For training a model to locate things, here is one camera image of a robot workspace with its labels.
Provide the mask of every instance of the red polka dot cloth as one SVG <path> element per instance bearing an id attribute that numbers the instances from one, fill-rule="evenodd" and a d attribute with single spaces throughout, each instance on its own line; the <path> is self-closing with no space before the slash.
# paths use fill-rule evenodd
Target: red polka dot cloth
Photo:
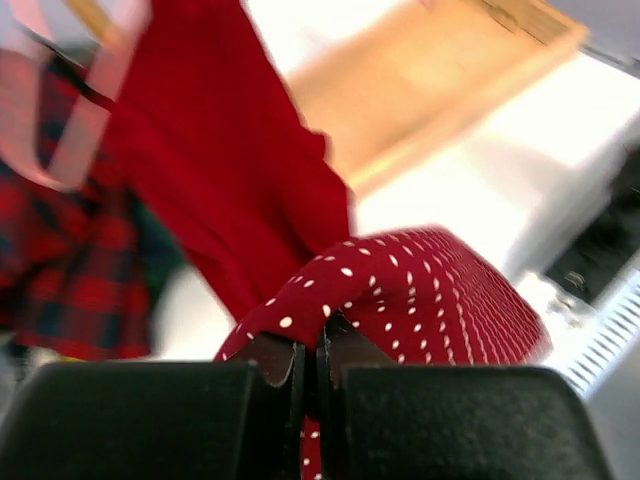
<path id="1" fill-rule="evenodd" d="M 502 275 L 443 229 L 338 244 L 302 268 L 231 332 L 226 360 L 262 332 L 315 349 L 333 312 L 398 363 L 512 365 L 550 346 L 537 314 Z M 303 478 L 321 478 L 320 432 L 307 420 Z"/>

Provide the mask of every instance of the white table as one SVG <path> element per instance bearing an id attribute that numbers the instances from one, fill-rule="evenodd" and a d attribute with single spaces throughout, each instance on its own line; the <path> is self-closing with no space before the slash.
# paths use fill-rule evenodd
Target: white table
<path id="1" fill-rule="evenodd" d="M 290 73 L 394 1 L 249 6 L 276 65 Z M 515 279 L 538 261 L 542 240 L 563 234 L 559 224 L 572 210 L 601 199 L 621 138 L 639 115 L 639 80 L 577 54 L 435 157 L 361 199 L 358 231 L 438 223 Z M 199 360 L 213 357 L 233 321 L 190 269 L 172 282 L 156 324 L 157 358 Z"/>

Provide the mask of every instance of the wooden board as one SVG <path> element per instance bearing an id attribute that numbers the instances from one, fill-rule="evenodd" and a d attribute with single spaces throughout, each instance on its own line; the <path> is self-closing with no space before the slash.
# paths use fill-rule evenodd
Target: wooden board
<path id="1" fill-rule="evenodd" d="M 574 53 L 586 28 L 540 0 L 408 0 L 290 79 L 362 197 Z"/>

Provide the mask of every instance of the clothing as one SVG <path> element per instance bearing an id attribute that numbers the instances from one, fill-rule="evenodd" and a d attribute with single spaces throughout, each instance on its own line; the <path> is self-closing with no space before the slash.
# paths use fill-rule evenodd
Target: clothing
<path id="1" fill-rule="evenodd" d="M 349 237 L 349 198 L 239 0 L 154 0 L 105 132 L 231 315 Z"/>
<path id="2" fill-rule="evenodd" d="M 55 61 L 42 84 L 37 150 L 46 166 L 77 90 Z M 16 332 L 15 343 L 83 360 L 149 353 L 145 259 L 157 266 L 176 252 L 151 245 L 158 230 L 136 218 L 124 180 L 104 152 L 76 193 L 36 185 L 0 162 L 0 326 Z"/>
<path id="3" fill-rule="evenodd" d="M 420 229 L 326 250 L 242 319 L 216 359 L 262 332 L 314 350 L 337 310 L 401 364 L 513 365 L 549 347 L 536 313 L 493 267 L 447 231 Z M 305 479 L 320 473 L 319 435 L 308 420 Z"/>

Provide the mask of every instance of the plaid shirt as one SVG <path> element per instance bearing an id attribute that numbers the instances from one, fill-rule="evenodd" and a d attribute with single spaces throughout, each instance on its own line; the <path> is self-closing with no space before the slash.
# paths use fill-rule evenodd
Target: plaid shirt
<path id="1" fill-rule="evenodd" d="M 77 90 L 55 61 L 44 76 L 38 154 L 46 165 Z M 145 260 L 179 261 L 171 245 L 144 256 L 150 236 L 136 224 L 136 202 L 103 152 L 87 184 L 71 194 L 35 185 L 0 162 L 0 325 L 16 332 L 16 343 L 82 360 L 149 353 Z"/>

